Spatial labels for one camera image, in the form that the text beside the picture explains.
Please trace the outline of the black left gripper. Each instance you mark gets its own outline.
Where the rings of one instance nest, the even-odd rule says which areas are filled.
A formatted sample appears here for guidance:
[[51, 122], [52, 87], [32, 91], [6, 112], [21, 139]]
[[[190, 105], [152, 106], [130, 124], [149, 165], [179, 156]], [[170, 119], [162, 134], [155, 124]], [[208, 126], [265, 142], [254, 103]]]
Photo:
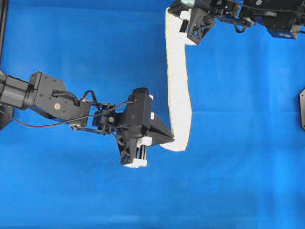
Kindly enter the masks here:
[[120, 163], [129, 168], [147, 166], [149, 146], [174, 142], [174, 135], [154, 112], [151, 112], [150, 126], [120, 126], [115, 137], [120, 151]]

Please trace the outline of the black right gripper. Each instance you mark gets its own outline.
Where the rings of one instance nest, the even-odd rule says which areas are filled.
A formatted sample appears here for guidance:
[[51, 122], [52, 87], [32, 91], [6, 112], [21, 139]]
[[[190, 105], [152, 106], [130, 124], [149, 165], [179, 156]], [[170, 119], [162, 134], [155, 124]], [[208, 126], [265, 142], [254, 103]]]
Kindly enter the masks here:
[[169, 14], [180, 17], [182, 11], [191, 9], [187, 38], [199, 45], [204, 36], [215, 25], [211, 13], [213, 0], [175, 0], [167, 9]]

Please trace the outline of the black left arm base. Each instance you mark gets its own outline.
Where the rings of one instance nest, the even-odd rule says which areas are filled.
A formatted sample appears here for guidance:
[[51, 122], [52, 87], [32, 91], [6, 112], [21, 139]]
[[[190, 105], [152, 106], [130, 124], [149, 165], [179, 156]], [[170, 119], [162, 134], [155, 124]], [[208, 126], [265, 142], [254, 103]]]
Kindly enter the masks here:
[[0, 130], [4, 129], [14, 116], [14, 108], [8, 106], [0, 106]]

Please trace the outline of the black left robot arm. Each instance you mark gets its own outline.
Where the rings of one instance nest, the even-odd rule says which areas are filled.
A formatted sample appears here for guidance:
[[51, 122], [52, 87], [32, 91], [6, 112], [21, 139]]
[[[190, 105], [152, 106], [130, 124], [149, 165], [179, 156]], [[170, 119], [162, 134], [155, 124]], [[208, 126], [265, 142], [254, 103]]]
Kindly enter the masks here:
[[64, 83], [50, 75], [36, 72], [25, 82], [0, 75], [0, 126], [14, 120], [14, 110], [31, 109], [53, 120], [54, 125], [67, 124], [73, 130], [113, 135], [118, 144], [121, 165], [130, 168], [147, 166], [147, 149], [174, 141], [171, 131], [152, 111], [153, 97], [147, 88], [137, 88], [117, 106], [100, 103], [96, 98], [77, 98]]

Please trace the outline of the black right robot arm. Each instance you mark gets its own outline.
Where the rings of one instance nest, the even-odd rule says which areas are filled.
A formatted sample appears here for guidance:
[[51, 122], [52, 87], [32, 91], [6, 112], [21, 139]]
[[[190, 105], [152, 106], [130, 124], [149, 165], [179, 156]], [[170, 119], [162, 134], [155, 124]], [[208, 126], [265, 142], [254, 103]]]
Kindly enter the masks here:
[[296, 40], [305, 24], [303, 0], [176, 0], [167, 12], [182, 21], [180, 32], [199, 45], [216, 21], [237, 33], [259, 24], [272, 37]]

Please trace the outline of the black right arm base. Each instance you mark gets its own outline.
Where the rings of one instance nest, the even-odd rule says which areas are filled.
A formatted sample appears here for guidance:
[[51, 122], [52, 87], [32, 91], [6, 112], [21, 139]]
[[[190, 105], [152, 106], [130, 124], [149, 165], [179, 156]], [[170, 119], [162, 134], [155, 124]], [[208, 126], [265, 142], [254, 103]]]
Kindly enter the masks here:
[[305, 89], [299, 94], [301, 127], [305, 130]]

